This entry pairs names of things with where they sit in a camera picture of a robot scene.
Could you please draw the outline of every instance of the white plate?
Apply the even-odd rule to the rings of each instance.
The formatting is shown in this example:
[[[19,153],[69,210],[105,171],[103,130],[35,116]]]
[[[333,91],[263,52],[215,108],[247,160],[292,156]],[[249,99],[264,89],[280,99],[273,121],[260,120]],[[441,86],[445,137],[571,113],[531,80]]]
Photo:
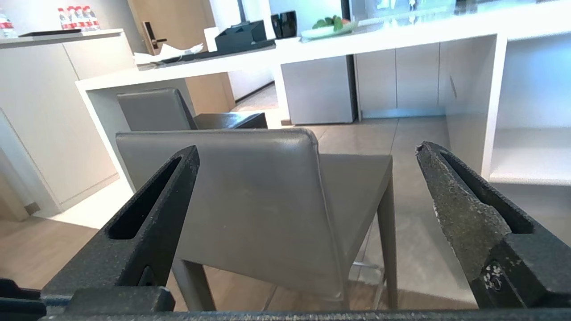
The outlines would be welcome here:
[[[309,29],[301,32],[301,37],[307,40],[331,37],[333,35],[350,33],[357,26],[357,22],[350,22],[343,25],[343,28],[333,31],[333,26],[321,27],[317,29]]]

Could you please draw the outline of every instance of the white desk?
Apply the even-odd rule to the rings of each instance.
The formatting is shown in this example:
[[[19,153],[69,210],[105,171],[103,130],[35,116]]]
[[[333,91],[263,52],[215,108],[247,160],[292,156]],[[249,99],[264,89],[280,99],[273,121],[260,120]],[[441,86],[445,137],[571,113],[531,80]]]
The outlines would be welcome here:
[[[567,18],[570,0],[526,2],[503,1],[493,10],[448,15],[404,27],[388,23],[375,31],[370,31],[374,27],[363,27],[351,35],[308,43],[286,39],[277,41],[275,49],[125,70],[78,81],[77,87],[120,177],[127,179],[115,144],[115,134],[129,130],[116,101],[117,93],[172,86],[189,102],[185,77],[439,43],[439,104],[446,110],[452,150],[489,179],[508,42],[571,32]],[[286,106],[279,81],[276,87],[280,106]]]

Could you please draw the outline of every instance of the black box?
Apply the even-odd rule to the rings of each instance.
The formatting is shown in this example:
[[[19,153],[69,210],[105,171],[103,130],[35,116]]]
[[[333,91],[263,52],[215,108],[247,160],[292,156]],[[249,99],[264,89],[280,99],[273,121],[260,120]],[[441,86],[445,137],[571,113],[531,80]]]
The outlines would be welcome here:
[[[214,40],[219,51],[227,51],[242,47],[248,48],[253,43],[267,39],[264,22],[255,21],[232,26],[222,31]]]

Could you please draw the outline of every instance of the gray leather chair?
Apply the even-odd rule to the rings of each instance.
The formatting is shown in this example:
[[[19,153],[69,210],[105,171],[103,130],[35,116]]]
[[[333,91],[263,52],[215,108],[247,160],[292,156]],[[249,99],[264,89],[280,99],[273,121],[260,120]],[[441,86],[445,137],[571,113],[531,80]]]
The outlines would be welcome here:
[[[389,307],[396,308],[391,156],[319,154],[306,129],[119,133],[116,141],[135,188],[176,151],[198,148],[173,263],[190,310],[214,307],[200,264],[349,309],[349,269],[375,212]]]
[[[199,114],[192,117],[176,88],[118,94],[117,100],[132,131],[268,128],[264,113]]]

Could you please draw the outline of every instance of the paper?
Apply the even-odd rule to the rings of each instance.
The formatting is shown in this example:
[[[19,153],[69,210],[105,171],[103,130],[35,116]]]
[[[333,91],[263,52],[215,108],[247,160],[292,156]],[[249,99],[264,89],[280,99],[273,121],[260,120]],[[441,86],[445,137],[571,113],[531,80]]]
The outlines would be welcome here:
[[[148,63],[159,62],[164,59],[180,57],[182,55],[189,55],[189,54],[194,55],[201,52],[202,48],[204,48],[204,44],[202,43],[187,50],[180,50],[172,46],[169,46],[165,43],[163,44],[163,47],[160,49],[160,54],[153,56],[150,54],[134,53],[133,59],[135,60],[136,65],[146,65]]]

